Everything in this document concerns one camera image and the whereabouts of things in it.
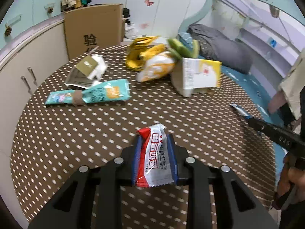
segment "teal package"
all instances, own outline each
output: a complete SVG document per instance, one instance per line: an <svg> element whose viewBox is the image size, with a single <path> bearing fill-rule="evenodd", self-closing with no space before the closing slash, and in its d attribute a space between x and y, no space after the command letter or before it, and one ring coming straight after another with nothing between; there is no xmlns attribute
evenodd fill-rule
<svg viewBox="0 0 305 229"><path fill-rule="evenodd" d="M45 104L73 103L74 90L51 92ZM130 89L126 79L118 79L100 83L82 91L85 103L122 101L130 98Z"/></svg>

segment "table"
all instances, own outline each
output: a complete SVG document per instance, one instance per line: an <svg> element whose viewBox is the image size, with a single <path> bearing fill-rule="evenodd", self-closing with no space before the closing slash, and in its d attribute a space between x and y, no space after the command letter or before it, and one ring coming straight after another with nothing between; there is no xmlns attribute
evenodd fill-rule
<svg viewBox="0 0 305 229"><path fill-rule="evenodd" d="M178 145L208 166L229 165L268 207L275 184L275 157L267 137L256 132L230 108L238 103L252 115L261 115L245 91L222 74L222 85L213 95L179 95L165 77L146 83L135 81L126 68L127 46L97 50L109 67L102 81L125 78L131 98L74 107L45 106L51 91L64 84L71 68L84 55L59 68L35 91L16 127L11 154L11 173L17 198L28 221L77 168L102 166L129 146L136 130L165 125ZM187 187L121 187L124 228L185 228ZM211 190L212 219L216 223Z"/></svg>

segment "hand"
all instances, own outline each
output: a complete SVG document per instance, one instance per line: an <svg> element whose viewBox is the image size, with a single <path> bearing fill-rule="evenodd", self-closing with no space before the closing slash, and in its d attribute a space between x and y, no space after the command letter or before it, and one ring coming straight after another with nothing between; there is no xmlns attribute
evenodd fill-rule
<svg viewBox="0 0 305 229"><path fill-rule="evenodd" d="M298 187L297 201L305 200L305 171L299 170L295 167L289 167L289 153L284 157L284 167L281 172L281 177L277 186L278 196L281 197L290 189L290 182Z"/></svg>

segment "screw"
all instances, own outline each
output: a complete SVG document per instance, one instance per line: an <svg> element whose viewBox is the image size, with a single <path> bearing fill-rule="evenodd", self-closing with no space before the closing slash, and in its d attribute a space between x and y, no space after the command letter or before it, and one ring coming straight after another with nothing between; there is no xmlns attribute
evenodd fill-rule
<svg viewBox="0 0 305 229"><path fill-rule="evenodd" d="M81 167L79 167L78 169L80 172L85 173L89 170L88 166L86 165L82 165Z"/></svg>
<svg viewBox="0 0 305 229"><path fill-rule="evenodd" d="M124 159L121 158L121 157L116 157L116 158L114 159L114 162L115 162L116 164L121 164L121 163L124 162Z"/></svg>
<svg viewBox="0 0 305 229"><path fill-rule="evenodd" d="M230 167L229 166L227 166L227 165L223 165L222 167L221 167L221 170L223 171L223 172L229 172L230 171Z"/></svg>
<svg viewBox="0 0 305 229"><path fill-rule="evenodd" d="M189 164L195 163L195 159L194 159L193 157L187 157L185 160L186 160L186 162L189 163Z"/></svg>

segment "green plush toy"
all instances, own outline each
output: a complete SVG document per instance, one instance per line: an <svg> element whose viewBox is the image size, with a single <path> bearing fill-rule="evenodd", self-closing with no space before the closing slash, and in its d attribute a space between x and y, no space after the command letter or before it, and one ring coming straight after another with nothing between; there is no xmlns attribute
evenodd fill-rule
<svg viewBox="0 0 305 229"><path fill-rule="evenodd" d="M189 50L186 46L184 46L177 39L167 39L167 42L171 48L168 51L173 55L173 57L177 60L181 60L182 58L196 59L199 55L199 43L197 40L193 40L193 48Z"/></svg>

